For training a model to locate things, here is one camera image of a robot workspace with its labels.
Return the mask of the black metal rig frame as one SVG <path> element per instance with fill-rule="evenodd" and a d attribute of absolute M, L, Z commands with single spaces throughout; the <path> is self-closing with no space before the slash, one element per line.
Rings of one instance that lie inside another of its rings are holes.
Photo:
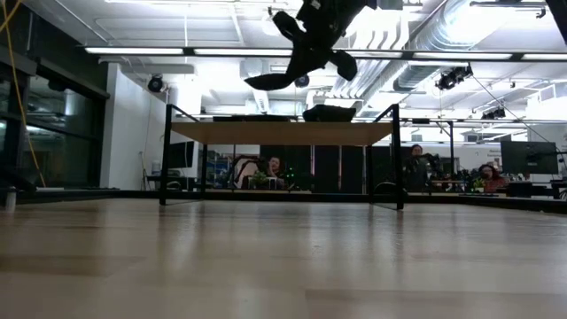
<path fill-rule="evenodd" d="M 160 200 L 158 191 L 120 191 L 120 190 L 39 190 L 32 193 L 0 189 L 0 205 L 5 200 L 13 199 L 17 204 L 36 204 L 60 201 L 80 201 L 91 199 L 155 199 Z M 543 212 L 567 215 L 567 201 L 529 198 L 502 198 L 488 196 L 466 196 L 449 193 L 445 196 L 409 195 L 396 198 L 393 195 L 366 194 L 332 194 L 301 193 L 277 191 L 227 191 L 211 190 L 205 193 L 169 191 L 166 202 L 179 200 L 182 202 L 200 200 L 218 201 L 256 201 L 256 202 L 291 202 L 291 203 L 339 203 L 339 204 L 371 204 L 396 210 L 401 203 L 405 208 L 410 205 L 465 205 L 484 206 L 520 211 Z"/>

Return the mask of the small green plant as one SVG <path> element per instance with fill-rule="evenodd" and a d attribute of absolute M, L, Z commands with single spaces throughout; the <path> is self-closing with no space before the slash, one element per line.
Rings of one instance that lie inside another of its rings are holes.
<path fill-rule="evenodd" d="M 266 190 L 269 188 L 269 179 L 265 173 L 256 171 L 248 177 L 248 184 L 252 190 Z"/>

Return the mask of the black wavy square deep bowl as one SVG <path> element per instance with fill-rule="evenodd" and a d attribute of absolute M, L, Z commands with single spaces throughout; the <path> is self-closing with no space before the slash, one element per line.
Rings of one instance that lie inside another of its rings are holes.
<path fill-rule="evenodd" d="M 305 122 L 351 122 L 357 111 L 334 105 L 315 105 L 305 110 L 302 117 Z"/>

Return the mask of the wooden shelf with black frame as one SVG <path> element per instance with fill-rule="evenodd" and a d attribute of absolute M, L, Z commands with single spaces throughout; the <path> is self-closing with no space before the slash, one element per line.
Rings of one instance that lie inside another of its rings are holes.
<path fill-rule="evenodd" d="M 162 164 L 160 171 L 159 203 L 167 203 L 167 171 L 169 146 L 174 131 L 203 145 L 290 145 L 290 146 L 366 146 L 387 135 L 392 136 L 393 154 L 400 156 L 400 107 L 390 105 L 372 122 L 291 122 L 291 121 L 218 121 L 201 122 L 192 115 L 189 121 L 173 121 L 176 105 L 166 105 Z"/>

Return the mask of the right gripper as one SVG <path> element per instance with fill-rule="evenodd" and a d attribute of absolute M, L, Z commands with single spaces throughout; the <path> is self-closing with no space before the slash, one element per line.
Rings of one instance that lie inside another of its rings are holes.
<path fill-rule="evenodd" d="M 292 45 L 285 75 L 297 79 L 325 68 L 335 43 L 368 7 L 369 0 L 302 0 L 294 17 L 285 11 L 273 13 L 273 23 Z"/>

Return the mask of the computer monitor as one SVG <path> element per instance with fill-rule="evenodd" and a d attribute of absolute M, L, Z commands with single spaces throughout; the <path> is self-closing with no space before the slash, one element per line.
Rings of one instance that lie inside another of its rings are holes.
<path fill-rule="evenodd" d="M 555 143 L 501 142 L 502 172 L 556 175 L 559 171 Z"/>
<path fill-rule="evenodd" d="M 168 167 L 192 167 L 194 146 L 195 143 L 193 141 L 170 144 L 168 147 Z"/>

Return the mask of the black ceiling spotlight cluster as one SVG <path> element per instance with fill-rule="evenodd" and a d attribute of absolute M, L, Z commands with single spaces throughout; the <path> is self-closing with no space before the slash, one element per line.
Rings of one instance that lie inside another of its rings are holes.
<path fill-rule="evenodd" d="M 471 66 L 458 66 L 448 72 L 442 73 L 440 78 L 436 81 L 435 86 L 439 90 L 451 90 L 472 75 L 473 71 Z"/>

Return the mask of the LED light bar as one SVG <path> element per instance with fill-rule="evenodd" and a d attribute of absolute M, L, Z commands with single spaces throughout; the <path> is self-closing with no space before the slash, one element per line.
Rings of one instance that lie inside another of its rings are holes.
<path fill-rule="evenodd" d="M 289 58 L 292 49 L 277 48 L 207 48 L 207 47 L 85 47 L 89 54 L 99 56 L 149 57 L 225 57 L 225 58 Z M 396 51 L 396 50 L 345 50 L 356 59 L 560 63 L 567 62 L 567 52 L 556 51 Z"/>

